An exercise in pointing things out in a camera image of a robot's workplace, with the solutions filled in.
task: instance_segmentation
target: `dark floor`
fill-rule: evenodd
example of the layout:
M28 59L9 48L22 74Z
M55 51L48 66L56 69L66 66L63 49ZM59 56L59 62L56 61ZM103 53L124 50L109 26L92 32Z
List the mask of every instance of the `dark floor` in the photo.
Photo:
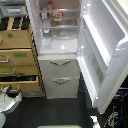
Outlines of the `dark floor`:
M77 99L23 98L15 111L6 116L4 128L37 128L45 125L79 125L93 128L95 115L103 128L105 119L91 108L88 93L78 91Z

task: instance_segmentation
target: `shelf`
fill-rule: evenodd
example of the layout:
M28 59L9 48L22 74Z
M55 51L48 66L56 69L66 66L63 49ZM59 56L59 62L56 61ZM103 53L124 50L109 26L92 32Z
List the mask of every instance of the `shelf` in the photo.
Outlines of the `shelf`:
M56 40L72 40L78 38L78 29L51 29L51 37Z
M49 10L48 1L52 1L52 10ZM39 13L54 13L54 12L80 12L80 1L79 0L44 0L37 3L39 5Z
M39 11L39 13L50 13L50 12L80 12L80 9L56 9L52 11Z
M52 19L46 19L40 22L39 29L58 29L58 28L79 28L77 20L74 19L63 19L61 21L54 21Z
M77 16L63 16L62 20L70 20L70 19L76 20L77 18L78 18ZM42 19L42 20L54 20L54 17L47 17L46 19Z

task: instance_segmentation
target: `freezer compartment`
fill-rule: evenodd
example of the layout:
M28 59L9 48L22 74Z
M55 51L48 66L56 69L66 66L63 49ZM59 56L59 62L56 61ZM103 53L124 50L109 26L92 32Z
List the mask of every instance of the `freezer compartment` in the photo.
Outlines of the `freezer compartment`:
M42 78L80 77L75 55L38 56Z
M0 6L3 16L5 17L19 17L26 16L27 10L25 5L19 6Z
M79 79L44 79L47 99L77 98Z

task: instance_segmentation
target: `refrigerator shelf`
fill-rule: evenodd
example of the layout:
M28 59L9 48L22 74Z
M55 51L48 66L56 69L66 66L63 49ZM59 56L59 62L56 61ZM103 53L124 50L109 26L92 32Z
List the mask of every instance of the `refrigerator shelf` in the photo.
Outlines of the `refrigerator shelf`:
M42 29L79 28L79 25L77 23L77 20L74 20L74 19L70 19L70 20L63 19L61 21L54 21L51 19L46 19L46 20L43 20L42 22L40 22L39 29L40 28L42 28Z
M77 19L78 16L63 16L62 20L70 20L70 19ZM42 19L42 20L54 20L54 17L47 17L46 19Z
M53 13L53 12L80 12L80 9L54 9L52 11L40 11L39 10L39 13Z
M80 12L79 0L37 0L39 13Z

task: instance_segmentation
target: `refrigerator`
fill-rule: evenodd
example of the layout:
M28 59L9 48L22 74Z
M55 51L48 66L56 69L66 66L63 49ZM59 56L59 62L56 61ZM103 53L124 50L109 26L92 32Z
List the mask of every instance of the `refrigerator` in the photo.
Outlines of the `refrigerator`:
M120 0L26 0L46 95L48 88L55 94L59 89L48 87L53 76L61 80L52 83L67 86L61 93L76 94L81 72L92 106L105 112L128 74L126 4ZM68 78L75 86L66 85Z

